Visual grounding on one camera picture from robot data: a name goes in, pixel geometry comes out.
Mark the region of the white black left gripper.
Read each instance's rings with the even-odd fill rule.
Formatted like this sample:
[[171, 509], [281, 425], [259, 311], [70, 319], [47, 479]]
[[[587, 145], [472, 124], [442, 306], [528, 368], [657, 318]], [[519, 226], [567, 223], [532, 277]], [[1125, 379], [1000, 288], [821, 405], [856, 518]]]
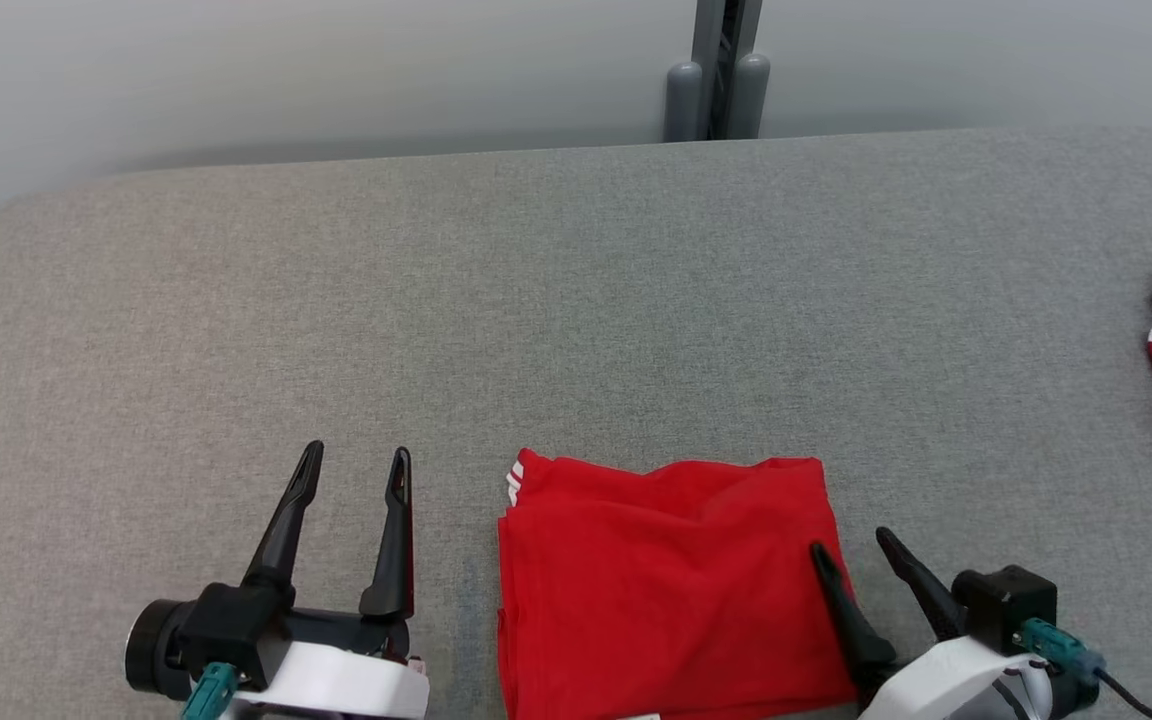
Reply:
[[[306, 444], [241, 582], [294, 601], [291, 583], [308, 506], [314, 502], [324, 444]], [[411, 655], [414, 507], [410, 450], [397, 447], [385, 483], [387, 506], [376, 569], [358, 614], [297, 609], [291, 647], [265, 691], [238, 691], [223, 720], [424, 720], [430, 682]]]

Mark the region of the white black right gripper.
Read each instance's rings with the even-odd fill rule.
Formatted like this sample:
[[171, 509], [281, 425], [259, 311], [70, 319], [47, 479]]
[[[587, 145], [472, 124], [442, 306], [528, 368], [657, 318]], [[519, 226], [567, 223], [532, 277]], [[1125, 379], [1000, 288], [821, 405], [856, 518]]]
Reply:
[[899, 670], [895, 647], [869, 624], [835, 556], [823, 543], [810, 544], [846, 674], [858, 700], [870, 702], [858, 720], [1053, 720], [1046, 661], [1032, 653], [1000, 655], [963, 637], [967, 611], [950, 589], [890, 528], [878, 526], [876, 541], [941, 643]]

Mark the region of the red Bulls T-shirt white sleeves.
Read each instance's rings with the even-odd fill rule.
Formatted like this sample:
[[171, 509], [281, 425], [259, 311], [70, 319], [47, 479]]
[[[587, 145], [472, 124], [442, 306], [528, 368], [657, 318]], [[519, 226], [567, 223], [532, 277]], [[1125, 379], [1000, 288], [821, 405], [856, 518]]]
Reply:
[[761, 720], [856, 698], [810, 548], [823, 461], [646, 473], [522, 448], [498, 521], [509, 720]]

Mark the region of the grey metal post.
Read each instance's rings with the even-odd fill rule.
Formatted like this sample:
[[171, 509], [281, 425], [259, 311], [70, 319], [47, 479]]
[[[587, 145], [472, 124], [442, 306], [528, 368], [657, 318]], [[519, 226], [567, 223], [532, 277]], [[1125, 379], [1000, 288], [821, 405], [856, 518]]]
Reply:
[[771, 59], [756, 53], [763, 0], [696, 0], [691, 56], [666, 74], [664, 142], [758, 138]]

